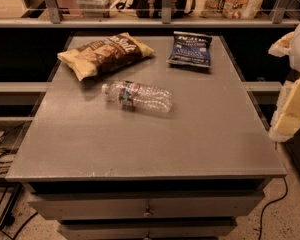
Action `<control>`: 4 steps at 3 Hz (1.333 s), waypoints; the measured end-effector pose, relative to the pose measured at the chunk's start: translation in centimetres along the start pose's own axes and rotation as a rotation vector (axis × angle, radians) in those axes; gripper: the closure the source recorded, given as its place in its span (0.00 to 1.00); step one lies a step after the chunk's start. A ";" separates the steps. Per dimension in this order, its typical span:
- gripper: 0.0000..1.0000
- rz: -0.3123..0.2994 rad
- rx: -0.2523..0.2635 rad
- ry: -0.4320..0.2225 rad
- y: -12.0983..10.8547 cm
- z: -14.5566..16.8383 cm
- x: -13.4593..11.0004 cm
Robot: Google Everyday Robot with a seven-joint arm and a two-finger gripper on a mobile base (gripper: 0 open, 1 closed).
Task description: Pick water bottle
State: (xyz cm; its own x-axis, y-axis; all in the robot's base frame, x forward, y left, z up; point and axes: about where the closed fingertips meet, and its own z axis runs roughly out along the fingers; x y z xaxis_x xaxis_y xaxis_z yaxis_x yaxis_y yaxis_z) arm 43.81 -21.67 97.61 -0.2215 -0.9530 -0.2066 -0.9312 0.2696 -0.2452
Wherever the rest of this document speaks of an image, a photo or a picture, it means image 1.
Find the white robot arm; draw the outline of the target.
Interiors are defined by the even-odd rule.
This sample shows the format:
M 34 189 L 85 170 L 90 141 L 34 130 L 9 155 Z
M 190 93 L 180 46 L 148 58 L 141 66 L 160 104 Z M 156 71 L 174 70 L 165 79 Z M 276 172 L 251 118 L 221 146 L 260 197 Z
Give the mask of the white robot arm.
M 272 44 L 268 53 L 276 57 L 288 55 L 290 67 L 300 73 L 300 24 Z M 275 142 L 286 142 L 300 129 L 300 77 L 284 82 L 276 106 L 269 137 Z

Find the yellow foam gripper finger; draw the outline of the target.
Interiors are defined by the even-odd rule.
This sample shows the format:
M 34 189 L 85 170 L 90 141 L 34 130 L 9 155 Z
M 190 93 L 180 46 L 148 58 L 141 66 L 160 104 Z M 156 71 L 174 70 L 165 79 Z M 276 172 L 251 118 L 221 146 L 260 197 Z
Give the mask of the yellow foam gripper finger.
M 271 47 L 268 50 L 268 53 L 276 57 L 283 57 L 289 55 L 291 52 L 292 37 L 293 32 L 287 33 L 271 45 Z
M 284 82 L 276 106 L 269 137 L 275 142 L 286 142 L 300 129 L 300 78 Z

